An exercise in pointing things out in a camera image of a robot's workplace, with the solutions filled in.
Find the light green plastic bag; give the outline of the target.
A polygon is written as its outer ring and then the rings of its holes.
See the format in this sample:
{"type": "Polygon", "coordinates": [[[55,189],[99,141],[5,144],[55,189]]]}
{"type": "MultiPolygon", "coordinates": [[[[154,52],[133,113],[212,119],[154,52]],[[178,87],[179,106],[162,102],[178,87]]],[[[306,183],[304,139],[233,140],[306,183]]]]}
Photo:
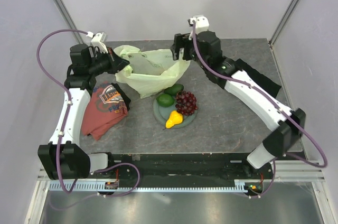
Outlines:
{"type": "Polygon", "coordinates": [[[173,60],[169,49],[141,51],[130,45],[114,48],[114,52],[129,62],[122,71],[115,74],[116,81],[129,85],[141,98],[154,95],[173,86],[186,72],[190,61],[173,60]]]}

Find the yellow pear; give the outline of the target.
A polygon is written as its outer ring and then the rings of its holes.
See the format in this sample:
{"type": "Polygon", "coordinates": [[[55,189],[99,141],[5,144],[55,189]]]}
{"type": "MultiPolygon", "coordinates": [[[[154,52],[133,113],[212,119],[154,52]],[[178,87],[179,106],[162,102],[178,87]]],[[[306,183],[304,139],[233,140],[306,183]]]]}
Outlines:
{"type": "Polygon", "coordinates": [[[170,129],[175,125],[183,122],[183,115],[176,110],[172,111],[169,115],[168,120],[165,123],[165,129],[170,129]]]}

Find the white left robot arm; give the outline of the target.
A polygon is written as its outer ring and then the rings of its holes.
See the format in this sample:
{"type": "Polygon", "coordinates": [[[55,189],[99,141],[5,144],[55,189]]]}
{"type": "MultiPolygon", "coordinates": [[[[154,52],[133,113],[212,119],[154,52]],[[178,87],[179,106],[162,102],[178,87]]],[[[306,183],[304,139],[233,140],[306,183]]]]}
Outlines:
{"type": "Polygon", "coordinates": [[[64,103],[56,129],[49,142],[40,145],[38,157],[51,180],[86,179],[96,170],[104,178],[116,172],[111,153],[86,154],[79,146],[80,130],[85,110],[96,85],[96,76],[116,74],[129,61],[112,48],[101,53],[97,47],[77,44],[70,48],[71,64],[63,84],[64,103]]]}

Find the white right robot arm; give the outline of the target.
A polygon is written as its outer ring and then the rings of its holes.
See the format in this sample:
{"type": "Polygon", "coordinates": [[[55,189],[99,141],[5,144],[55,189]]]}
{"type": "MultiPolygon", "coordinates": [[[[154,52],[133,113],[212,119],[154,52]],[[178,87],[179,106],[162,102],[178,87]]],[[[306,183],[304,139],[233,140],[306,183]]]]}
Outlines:
{"type": "Polygon", "coordinates": [[[176,34],[170,51],[173,60],[195,61],[211,82],[240,99],[270,129],[242,164],[245,177],[255,178],[265,164],[285,155],[303,136],[305,112],[279,103],[275,99],[279,86],[269,78],[241,60],[225,57],[214,32],[176,34]]]}

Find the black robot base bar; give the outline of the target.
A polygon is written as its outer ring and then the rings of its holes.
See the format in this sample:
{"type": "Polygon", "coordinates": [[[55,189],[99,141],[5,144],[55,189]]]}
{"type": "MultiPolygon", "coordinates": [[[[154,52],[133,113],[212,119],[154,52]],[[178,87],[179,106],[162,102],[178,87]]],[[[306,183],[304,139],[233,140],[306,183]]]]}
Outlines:
{"type": "Polygon", "coordinates": [[[111,154],[108,167],[121,163],[135,165],[141,180],[169,176],[201,176],[214,180],[254,179],[273,177],[273,165],[254,169],[245,160],[245,153],[186,153],[186,154],[111,154]]]}

